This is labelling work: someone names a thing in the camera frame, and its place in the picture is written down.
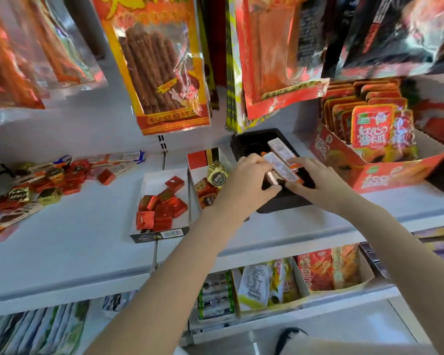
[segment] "barcode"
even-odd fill
[[[172,231],[162,231],[161,236],[166,238],[176,238],[176,237],[182,237],[184,235],[183,229],[174,229]]]
[[[260,296],[256,295],[254,292],[248,291],[247,294],[250,298],[254,298],[254,299],[260,301]]]

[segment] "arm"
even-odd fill
[[[348,220],[375,249],[412,312],[444,355],[444,261],[426,248],[384,208],[353,191],[331,167],[296,159],[316,189],[296,183],[286,187],[313,204]]]
[[[261,189],[271,169],[255,154],[241,158],[214,204],[85,354],[172,355],[217,254],[243,220],[281,190]]]

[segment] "hand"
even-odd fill
[[[286,188],[306,198],[312,204],[345,218],[352,203],[364,199],[350,188],[332,167],[326,167],[318,160],[304,157],[293,158],[291,161],[303,165],[316,188],[310,189],[294,182],[286,182]]]
[[[258,154],[240,158],[212,207],[244,221],[282,189],[280,185],[261,189],[265,174],[272,169],[273,166]]]

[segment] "left hand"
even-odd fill
[[[272,169],[273,166],[258,154],[240,158],[213,207],[222,213],[229,212],[231,217],[240,221],[247,219],[282,189],[280,185],[272,185],[267,190],[261,189],[265,174]]]

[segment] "right hand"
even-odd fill
[[[301,164],[308,171],[316,188],[310,189],[294,182],[286,182],[286,188],[306,198],[312,204],[344,217],[353,202],[364,199],[350,188],[332,167],[326,167],[318,160],[304,157],[293,158],[290,161]]]

